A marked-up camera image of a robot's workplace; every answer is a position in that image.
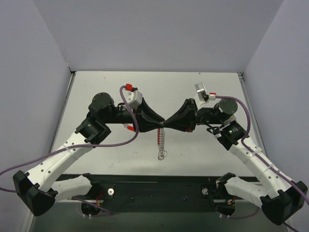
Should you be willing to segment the metal chain keyring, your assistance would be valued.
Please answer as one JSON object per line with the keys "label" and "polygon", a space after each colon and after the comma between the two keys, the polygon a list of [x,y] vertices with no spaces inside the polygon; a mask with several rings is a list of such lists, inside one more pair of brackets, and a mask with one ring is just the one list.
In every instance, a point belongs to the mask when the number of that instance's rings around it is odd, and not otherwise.
{"label": "metal chain keyring", "polygon": [[161,128],[161,137],[160,145],[158,145],[158,160],[164,160],[167,156],[167,151],[165,150],[165,131],[164,128]]}

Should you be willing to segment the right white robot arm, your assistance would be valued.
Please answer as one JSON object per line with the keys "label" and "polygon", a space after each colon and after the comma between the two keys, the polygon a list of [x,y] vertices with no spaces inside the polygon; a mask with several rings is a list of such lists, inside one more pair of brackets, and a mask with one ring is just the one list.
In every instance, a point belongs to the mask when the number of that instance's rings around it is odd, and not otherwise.
{"label": "right white robot arm", "polygon": [[163,126],[183,132],[192,132],[197,125],[207,126],[217,141],[236,156],[257,178],[260,185],[246,182],[227,173],[217,179],[222,195],[247,200],[259,207],[274,224],[281,225],[300,210],[305,203],[308,187],[281,172],[254,144],[249,136],[251,119],[246,105],[235,97],[215,96],[219,102],[213,108],[198,108],[194,99],[188,99]]}

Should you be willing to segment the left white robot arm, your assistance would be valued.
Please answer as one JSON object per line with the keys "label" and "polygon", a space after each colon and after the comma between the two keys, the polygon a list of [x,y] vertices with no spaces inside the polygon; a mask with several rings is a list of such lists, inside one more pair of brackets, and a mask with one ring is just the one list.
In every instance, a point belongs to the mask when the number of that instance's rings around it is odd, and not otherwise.
{"label": "left white robot arm", "polygon": [[148,132],[162,127],[164,118],[155,113],[137,90],[122,96],[120,106],[108,93],[96,94],[85,120],[65,143],[45,160],[30,170],[13,175],[15,191],[34,216],[41,216],[55,202],[84,195],[97,197],[99,187],[82,175],[64,181],[57,179],[81,156],[98,147],[111,133],[108,124],[130,124],[135,133]]}

